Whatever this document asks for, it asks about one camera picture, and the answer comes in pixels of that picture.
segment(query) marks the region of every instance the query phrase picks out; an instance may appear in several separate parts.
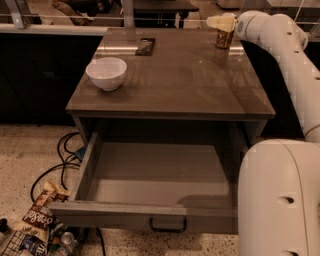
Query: table leg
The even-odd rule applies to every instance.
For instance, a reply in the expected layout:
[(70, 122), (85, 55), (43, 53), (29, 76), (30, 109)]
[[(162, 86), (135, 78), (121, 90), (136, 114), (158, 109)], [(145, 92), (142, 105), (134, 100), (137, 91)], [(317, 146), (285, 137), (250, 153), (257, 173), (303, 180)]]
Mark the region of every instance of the table leg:
[(83, 144), (87, 146), (96, 126), (96, 121), (92, 118), (79, 118), (75, 116), (73, 117), (73, 120), (79, 130)]
[(188, 18), (189, 12), (180, 12), (179, 13), (180, 20), (179, 20), (179, 28), (183, 28), (184, 19)]
[(264, 121), (252, 121), (252, 122), (245, 122), (244, 128), (246, 130), (249, 143), (254, 145), (258, 142), (258, 137), (261, 135), (265, 125), (267, 124), (267, 120)]

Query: drawer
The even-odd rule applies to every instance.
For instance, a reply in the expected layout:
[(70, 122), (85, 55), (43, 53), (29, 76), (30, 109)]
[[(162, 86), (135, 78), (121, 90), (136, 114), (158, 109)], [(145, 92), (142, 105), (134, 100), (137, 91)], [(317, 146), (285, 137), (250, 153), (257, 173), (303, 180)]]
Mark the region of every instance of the drawer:
[(69, 201), (51, 210), (70, 226), (237, 233), (241, 134), (233, 122), (100, 120)]

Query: white bowl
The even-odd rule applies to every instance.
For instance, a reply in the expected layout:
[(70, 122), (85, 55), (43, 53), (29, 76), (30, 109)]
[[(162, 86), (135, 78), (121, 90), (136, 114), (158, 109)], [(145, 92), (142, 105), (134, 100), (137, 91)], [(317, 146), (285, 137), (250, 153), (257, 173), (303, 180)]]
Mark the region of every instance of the white bowl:
[(105, 91), (113, 91), (123, 83), (127, 64), (119, 58), (105, 57), (90, 62), (86, 73), (97, 87)]

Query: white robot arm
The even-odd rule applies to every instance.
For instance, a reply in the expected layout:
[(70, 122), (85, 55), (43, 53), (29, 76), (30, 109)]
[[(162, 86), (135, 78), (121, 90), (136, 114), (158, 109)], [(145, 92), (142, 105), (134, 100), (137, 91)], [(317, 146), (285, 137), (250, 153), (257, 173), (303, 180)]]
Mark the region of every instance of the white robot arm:
[(306, 34), (286, 15), (258, 11), (241, 14), (235, 33), (276, 59), (306, 141), (320, 142), (320, 72), (303, 51)]
[(267, 140), (246, 154), (239, 177), (240, 256), (320, 255), (320, 74), (307, 36), (285, 15), (250, 11), (235, 32), (278, 62), (307, 142)]
[(294, 140), (253, 146), (240, 169), (240, 256), (320, 255), (320, 147)]

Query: terrazzo floor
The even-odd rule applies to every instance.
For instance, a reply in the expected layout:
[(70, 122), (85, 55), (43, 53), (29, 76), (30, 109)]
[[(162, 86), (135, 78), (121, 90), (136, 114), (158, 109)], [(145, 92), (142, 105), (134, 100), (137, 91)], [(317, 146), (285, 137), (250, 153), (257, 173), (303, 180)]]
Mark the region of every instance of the terrazzo floor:
[[(57, 144), (75, 127), (0, 125), (0, 219), (6, 218), (13, 228), (32, 205), (30, 189), (33, 182), (49, 168), (60, 164)], [(69, 150), (82, 147), (79, 136), (67, 144)], [(68, 169), (65, 183), (72, 187), (77, 170)], [(60, 171), (49, 174), (36, 186), (35, 196), (46, 180), (60, 181)], [(195, 233), (154, 233), (102, 229), (107, 256), (236, 256), (238, 236)], [(11, 235), (0, 245), (2, 253)], [(91, 230), (81, 255), (99, 256), (102, 249), (95, 230)]]

